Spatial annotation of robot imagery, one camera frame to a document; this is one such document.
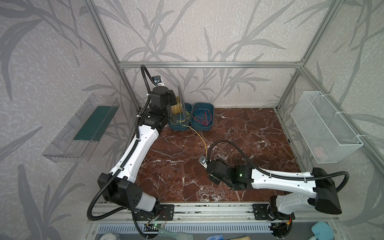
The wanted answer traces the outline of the teal bin with yellow cables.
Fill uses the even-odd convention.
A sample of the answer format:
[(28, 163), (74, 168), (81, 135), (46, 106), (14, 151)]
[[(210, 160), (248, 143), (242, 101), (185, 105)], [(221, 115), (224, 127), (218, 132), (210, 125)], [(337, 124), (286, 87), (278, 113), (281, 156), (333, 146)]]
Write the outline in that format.
[(190, 118), (191, 118), (191, 111), (192, 111), (192, 105), (190, 103), (185, 103), (185, 108), (187, 111), (187, 117), (176, 117), (176, 122), (172, 123), (172, 120), (169, 119), (168, 126), (173, 131), (186, 131), (189, 129), (190, 125)]

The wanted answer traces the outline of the teal bin with red cables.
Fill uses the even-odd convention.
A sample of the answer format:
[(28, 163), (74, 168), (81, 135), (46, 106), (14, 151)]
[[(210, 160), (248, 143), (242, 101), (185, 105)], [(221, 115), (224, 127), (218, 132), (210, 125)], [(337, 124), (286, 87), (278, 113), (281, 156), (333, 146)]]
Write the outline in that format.
[(195, 131), (210, 131), (214, 123), (214, 110), (210, 103), (195, 103), (191, 111), (191, 127)]

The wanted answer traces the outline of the dark grey foam spool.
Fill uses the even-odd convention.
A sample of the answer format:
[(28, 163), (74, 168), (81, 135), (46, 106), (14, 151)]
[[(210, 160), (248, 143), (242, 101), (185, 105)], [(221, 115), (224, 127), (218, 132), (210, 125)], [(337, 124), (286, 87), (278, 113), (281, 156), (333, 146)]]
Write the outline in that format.
[(187, 111), (185, 108), (185, 99), (183, 91), (180, 86), (178, 86), (178, 96), (176, 97), (177, 103), (171, 106), (172, 117), (184, 117), (187, 116)]

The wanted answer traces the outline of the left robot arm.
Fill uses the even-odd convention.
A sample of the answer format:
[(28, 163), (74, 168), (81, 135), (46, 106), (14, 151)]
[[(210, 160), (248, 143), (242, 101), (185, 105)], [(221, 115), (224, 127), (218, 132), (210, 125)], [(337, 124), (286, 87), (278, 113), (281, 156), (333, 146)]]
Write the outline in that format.
[[(122, 210), (129, 210), (132, 214), (142, 211), (149, 218), (156, 218), (161, 212), (159, 200), (144, 193), (135, 182), (149, 149), (169, 119), (174, 117), (171, 107), (177, 104), (177, 98), (174, 91), (162, 84), (159, 76), (150, 75), (145, 65), (141, 65), (141, 73), (147, 88), (147, 101), (136, 117), (135, 136), (110, 172), (99, 176), (100, 190), (87, 210), (90, 221), (102, 220)], [(99, 216), (93, 215), (93, 208), (100, 197), (119, 207)]]

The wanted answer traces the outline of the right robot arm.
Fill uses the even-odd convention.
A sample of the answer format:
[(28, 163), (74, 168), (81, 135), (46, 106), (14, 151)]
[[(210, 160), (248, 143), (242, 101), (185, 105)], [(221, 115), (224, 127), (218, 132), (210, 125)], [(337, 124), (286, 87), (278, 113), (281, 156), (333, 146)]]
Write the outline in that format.
[(271, 189), (287, 192), (284, 196), (271, 197), (268, 207), (271, 220), (287, 219), (297, 211), (316, 210), (328, 215), (342, 213), (338, 193), (349, 181), (348, 172), (327, 174), (322, 168), (313, 168), (304, 173), (265, 170), (254, 164), (235, 143), (225, 141), (249, 163), (248, 166), (230, 167), (222, 160), (210, 159), (213, 148), (220, 143), (222, 141), (213, 143), (207, 150), (207, 155), (199, 158), (209, 179), (217, 185), (225, 183), (233, 191)]

